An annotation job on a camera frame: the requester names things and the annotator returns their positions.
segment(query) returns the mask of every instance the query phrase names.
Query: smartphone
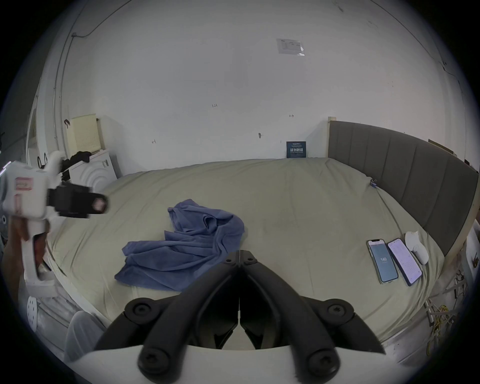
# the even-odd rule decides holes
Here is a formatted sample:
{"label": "smartphone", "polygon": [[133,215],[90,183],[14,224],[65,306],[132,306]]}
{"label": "smartphone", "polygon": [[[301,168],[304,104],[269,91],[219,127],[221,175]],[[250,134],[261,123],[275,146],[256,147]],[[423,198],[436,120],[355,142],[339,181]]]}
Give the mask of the smartphone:
{"label": "smartphone", "polygon": [[420,267],[401,239],[395,239],[388,243],[388,249],[392,252],[400,272],[410,287],[421,276]]}
{"label": "smartphone", "polygon": [[375,265],[375,271],[380,284],[390,283],[398,279],[398,272],[385,241],[382,239],[368,240],[367,247],[372,257],[373,265]]}

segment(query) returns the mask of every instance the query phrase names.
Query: beige bed sheet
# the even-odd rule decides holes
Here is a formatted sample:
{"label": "beige bed sheet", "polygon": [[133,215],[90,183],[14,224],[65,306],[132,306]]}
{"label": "beige bed sheet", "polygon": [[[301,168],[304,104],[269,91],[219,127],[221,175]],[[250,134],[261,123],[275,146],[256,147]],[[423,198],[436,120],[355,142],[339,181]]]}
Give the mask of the beige bed sheet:
{"label": "beige bed sheet", "polygon": [[[138,297],[175,292],[131,287],[114,275],[122,247],[162,240],[172,230],[167,208],[185,199],[224,209],[246,228],[251,251],[299,294],[350,302],[380,340],[422,307],[438,278],[443,254],[435,241],[390,195],[359,171],[327,158],[208,163],[125,176],[105,194],[110,209],[89,220],[67,219],[48,241],[52,256],[77,291],[113,321]],[[389,242],[420,232],[430,260],[408,287],[399,278],[380,284],[366,241]]]}

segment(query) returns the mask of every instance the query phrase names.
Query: gray headboard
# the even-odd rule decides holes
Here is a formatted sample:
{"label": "gray headboard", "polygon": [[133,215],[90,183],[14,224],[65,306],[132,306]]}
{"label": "gray headboard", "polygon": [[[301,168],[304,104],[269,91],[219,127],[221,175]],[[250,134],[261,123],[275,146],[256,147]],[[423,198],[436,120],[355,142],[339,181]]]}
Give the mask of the gray headboard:
{"label": "gray headboard", "polygon": [[455,256],[479,209],[478,173],[447,151],[404,133],[344,121],[329,124],[328,157],[377,179],[445,256]]}

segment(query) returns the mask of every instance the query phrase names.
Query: black bolt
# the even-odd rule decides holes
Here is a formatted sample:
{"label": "black bolt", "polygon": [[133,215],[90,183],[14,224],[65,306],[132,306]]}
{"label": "black bolt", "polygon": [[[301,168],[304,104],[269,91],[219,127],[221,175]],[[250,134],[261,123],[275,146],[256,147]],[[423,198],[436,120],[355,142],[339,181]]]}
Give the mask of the black bolt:
{"label": "black bolt", "polygon": [[317,351],[308,359],[308,370],[319,377],[331,375],[338,366],[338,357],[330,350]]}
{"label": "black bolt", "polygon": [[135,307],[133,308],[133,313],[137,316],[145,316],[150,313],[151,310],[152,309],[149,305],[140,303],[138,305],[135,305]]}
{"label": "black bolt", "polygon": [[142,371],[161,374],[168,371],[170,358],[161,349],[145,348],[138,359],[138,366]]}
{"label": "black bolt", "polygon": [[334,304],[328,307],[328,313],[336,316],[343,316],[345,314],[345,308],[341,305]]}

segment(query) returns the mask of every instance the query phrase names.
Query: white box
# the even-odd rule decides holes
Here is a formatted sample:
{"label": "white box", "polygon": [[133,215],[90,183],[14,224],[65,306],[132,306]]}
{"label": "white box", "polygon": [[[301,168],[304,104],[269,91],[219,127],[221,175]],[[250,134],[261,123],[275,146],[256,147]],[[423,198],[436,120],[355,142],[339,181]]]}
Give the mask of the white box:
{"label": "white box", "polygon": [[79,151],[94,153],[101,149],[96,115],[74,117],[67,125],[67,141],[70,156]]}
{"label": "white box", "polygon": [[90,156],[90,162],[79,161],[68,168],[70,182],[92,188],[92,192],[100,192],[117,179],[113,170],[108,150]]}

